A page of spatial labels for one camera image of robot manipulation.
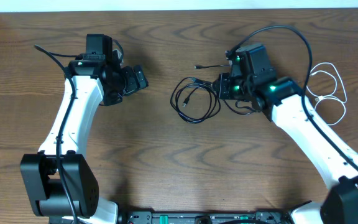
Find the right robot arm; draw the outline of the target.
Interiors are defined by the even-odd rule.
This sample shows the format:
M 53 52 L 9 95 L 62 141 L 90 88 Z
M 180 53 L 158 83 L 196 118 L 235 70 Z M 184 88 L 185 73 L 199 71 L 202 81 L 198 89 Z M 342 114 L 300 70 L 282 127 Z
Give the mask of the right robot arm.
M 358 153 L 349 147 L 313 109 L 289 77 L 277 78 L 262 44 L 226 54 L 230 72 L 213 83 L 222 100 L 249 101 L 305 153 L 323 179 L 328 196 L 292 209 L 292 223 L 358 223 Z

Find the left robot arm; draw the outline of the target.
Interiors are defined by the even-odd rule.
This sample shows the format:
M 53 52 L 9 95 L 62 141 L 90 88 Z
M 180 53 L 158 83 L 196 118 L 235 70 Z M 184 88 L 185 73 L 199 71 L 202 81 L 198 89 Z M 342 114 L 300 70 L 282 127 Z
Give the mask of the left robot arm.
M 121 103 L 149 83 L 142 67 L 124 66 L 116 39 L 88 34 L 85 52 L 61 66 L 65 91 L 54 124 L 35 154 L 24 154 L 22 179 L 32 211 L 50 223 L 125 223 L 117 203 L 102 198 L 86 161 L 99 106 Z

